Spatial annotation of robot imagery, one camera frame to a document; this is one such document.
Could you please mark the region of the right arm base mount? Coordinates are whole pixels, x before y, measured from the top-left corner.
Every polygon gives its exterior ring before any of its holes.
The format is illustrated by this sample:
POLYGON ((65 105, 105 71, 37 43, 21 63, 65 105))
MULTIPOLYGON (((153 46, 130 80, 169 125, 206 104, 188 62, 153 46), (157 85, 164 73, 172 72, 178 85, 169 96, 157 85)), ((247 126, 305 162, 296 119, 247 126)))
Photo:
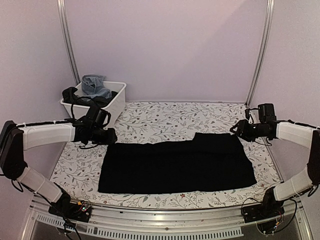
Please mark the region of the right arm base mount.
POLYGON ((277 201, 274 195, 274 187, 268 189, 262 202, 258 204, 241 206, 241 215, 245 223, 256 222, 273 217, 280 217, 285 213, 284 201, 277 201))

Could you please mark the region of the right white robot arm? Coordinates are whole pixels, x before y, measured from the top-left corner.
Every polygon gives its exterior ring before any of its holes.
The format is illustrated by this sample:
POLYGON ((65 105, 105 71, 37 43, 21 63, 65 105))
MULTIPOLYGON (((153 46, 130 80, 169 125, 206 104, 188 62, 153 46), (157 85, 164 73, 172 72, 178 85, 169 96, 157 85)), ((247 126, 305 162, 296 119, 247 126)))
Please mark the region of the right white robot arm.
POLYGON ((285 181, 268 189, 259 206, 262 218, 269 218, 278 210, 278 203, 301 196, 320 184, 320 128, 289 120, 269 120, 249 123, 243 119, 230 131, 247 142, 265 137, 275 140, 275 156, 285 181))

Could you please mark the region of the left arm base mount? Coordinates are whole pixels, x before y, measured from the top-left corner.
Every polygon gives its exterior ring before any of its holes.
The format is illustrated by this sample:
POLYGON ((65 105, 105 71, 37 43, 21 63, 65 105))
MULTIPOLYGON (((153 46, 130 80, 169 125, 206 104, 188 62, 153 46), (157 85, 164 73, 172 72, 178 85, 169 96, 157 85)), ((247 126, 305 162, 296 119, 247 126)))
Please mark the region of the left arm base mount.
POLYGON ((88 201, 71 202, 67 192, 63 192, 57 202, 50 204, 48 212, 69 220, 88 223, 92 213, 92 205, 88 201))

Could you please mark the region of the black t-shirt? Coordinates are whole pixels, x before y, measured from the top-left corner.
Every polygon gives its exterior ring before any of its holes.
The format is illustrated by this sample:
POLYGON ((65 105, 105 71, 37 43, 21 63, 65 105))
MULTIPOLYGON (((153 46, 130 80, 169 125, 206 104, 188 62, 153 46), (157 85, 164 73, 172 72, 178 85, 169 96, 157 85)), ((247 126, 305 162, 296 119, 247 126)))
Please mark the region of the black t-shirt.
POLYGON ((215 192, 256 183, 253 165, 237 136, 197 132, 192 140, 109 145, 98 191, 147 195, 215 192))

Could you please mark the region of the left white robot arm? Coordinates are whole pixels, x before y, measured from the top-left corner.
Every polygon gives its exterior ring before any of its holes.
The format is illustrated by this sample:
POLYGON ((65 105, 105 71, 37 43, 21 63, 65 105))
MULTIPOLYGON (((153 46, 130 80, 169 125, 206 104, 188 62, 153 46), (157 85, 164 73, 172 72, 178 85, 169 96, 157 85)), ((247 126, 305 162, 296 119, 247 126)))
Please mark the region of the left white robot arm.
POLYGON ((30 167, 24 159, 24 152, 57 143, 80 142, 85 145, 91 142, 99 146, 116 141, 113 128, 105 129, 96 123, 63 120, 18 125, 9 120, 0 133, 0 168, 4 177, 28 187, 45 198, 63 217, 70 217, 75 211, 70 195, 30 167))

